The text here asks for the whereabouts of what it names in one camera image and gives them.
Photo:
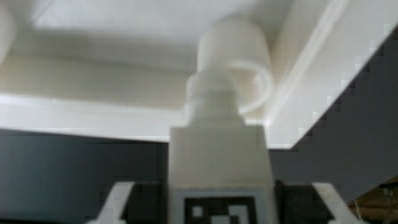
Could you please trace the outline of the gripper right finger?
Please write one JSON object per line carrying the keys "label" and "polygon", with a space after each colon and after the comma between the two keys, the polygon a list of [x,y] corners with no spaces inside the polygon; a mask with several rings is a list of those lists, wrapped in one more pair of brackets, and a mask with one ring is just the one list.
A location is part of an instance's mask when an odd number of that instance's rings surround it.
{"label": "gripper right finger", "polygon": [[363,221],[353,214],[333,184],[315,183],[313,187],[326,203],[329,212],[333,214],[333,219],[329,220],[328,224],[363,224]]}

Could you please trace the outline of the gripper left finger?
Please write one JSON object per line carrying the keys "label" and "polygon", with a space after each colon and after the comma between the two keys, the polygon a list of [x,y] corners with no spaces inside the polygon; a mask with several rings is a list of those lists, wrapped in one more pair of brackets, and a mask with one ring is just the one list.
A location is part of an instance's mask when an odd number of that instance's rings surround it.
{"label": "gripper left finger", "polygon": [[127,224],[122,216],[134,186],[134,182],[114,184],[98,217],[86,224]]}

